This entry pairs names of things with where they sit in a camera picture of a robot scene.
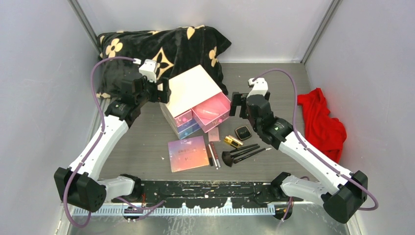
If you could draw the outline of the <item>white pink drawer organizer box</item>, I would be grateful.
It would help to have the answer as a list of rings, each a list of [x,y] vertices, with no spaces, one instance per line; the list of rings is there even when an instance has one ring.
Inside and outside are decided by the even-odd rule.
[[[222,93],[222,90],[201,65],[171,78],[169,85],[170,101],[160,103],[160,108],[178,139],[182,140],[201,129],[191,108]]]

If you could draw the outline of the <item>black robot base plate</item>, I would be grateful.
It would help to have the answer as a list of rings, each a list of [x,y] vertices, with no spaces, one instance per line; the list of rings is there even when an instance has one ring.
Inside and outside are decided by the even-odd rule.
[[[264,208],[271,203],[289,200],[269,182],[255,181],[142,181],[137,196],[125,196],[131,203],[154,206],[160,201],[165,208],[223,208],[230,201],[233,209]]]

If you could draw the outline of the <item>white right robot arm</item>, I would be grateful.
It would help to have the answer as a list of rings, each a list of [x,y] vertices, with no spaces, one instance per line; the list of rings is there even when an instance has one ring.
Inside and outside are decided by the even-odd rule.
[[[249,120],[264,143],[294,159],[317,179],[311,182],[282,172],[271,182],[272,196],[278,201],[287,197],[310,201],[323,207],[337,222],[347,223],[369,195],[367,175],[333,162],[307,142],[290,122],[274,116],[269,96],[269,92],[265,95],[233,92],[230,116],[240,107],[239,116]]]

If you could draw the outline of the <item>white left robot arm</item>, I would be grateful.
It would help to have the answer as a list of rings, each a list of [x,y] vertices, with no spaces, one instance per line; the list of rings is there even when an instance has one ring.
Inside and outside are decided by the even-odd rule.
[[[123,78],[119,97],[106,109],[101,127],[87,147],[68,168],[60,167],[54,173],[59,196],[66,205],[96,212],[106,201],[141,199],[140,178],[121,174],[99,180],[99,175],[117,142],[139,117],[142,106],[147,102],[168,103],[170,94],[166,77],[151,82],[148,76],[138,72]]]

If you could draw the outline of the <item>black square compact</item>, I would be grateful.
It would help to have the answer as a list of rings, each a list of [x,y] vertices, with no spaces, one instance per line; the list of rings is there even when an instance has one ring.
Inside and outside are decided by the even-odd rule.
[[[252,137],[251,131],[249,130],[248,126],[240,126],[235,129],[236,137],[240,141],[245,141]]]

